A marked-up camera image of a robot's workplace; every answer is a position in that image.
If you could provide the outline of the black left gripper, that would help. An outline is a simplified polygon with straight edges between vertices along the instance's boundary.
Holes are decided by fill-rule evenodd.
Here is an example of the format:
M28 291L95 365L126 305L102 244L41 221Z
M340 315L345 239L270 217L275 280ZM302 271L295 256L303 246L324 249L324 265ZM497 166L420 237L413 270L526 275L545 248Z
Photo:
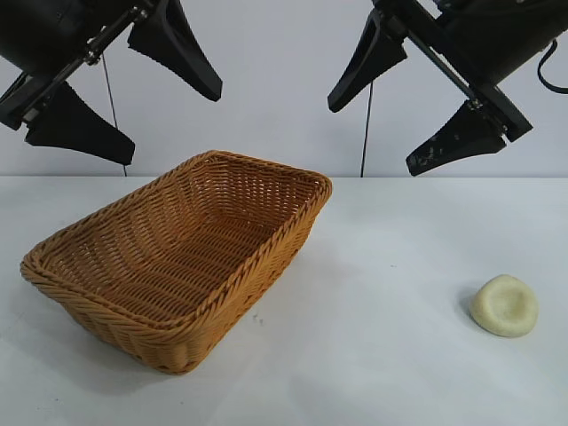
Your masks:
M25 141L131 164L134 142L62 82L82 64L94 64L133 23L132 50L166 67L204 98L221 99L222 80L178 0L3 1L1 57L21 74L1 97L1 123L18 129L28 111L61 84L28 125Z

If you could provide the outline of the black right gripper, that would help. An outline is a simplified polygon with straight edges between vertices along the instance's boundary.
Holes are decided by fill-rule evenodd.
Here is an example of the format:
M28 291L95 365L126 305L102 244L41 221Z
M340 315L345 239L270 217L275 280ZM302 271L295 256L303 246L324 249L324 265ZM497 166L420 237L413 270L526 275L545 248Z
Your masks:
M515 141L530 131L532 125L498 85L567 29L565 1L440 1L438 9L433 17L417 1L376 1L327 96L329 110L339 112L407 58L403 42L409 38L471 100L407 156L413 177L496 154L506 147L502 134Z

